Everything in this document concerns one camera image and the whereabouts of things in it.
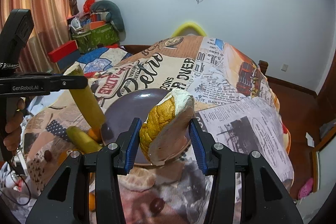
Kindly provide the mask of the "left hand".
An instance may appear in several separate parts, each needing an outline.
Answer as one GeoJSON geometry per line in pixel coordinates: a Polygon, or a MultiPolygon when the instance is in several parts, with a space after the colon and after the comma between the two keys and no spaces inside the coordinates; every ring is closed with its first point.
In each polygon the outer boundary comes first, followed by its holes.
{"type": "Polygon", "coordinates": [[[18,101],[17,108],[15,115],[7,122],[5,127],[5,131],[8,135],[5,137],[3,144],[8,151],[15,151],[19,147],[21,141],[21,123],[23,121],[22,110],[25,108],[25,102],[22,98],[18,101]]]}

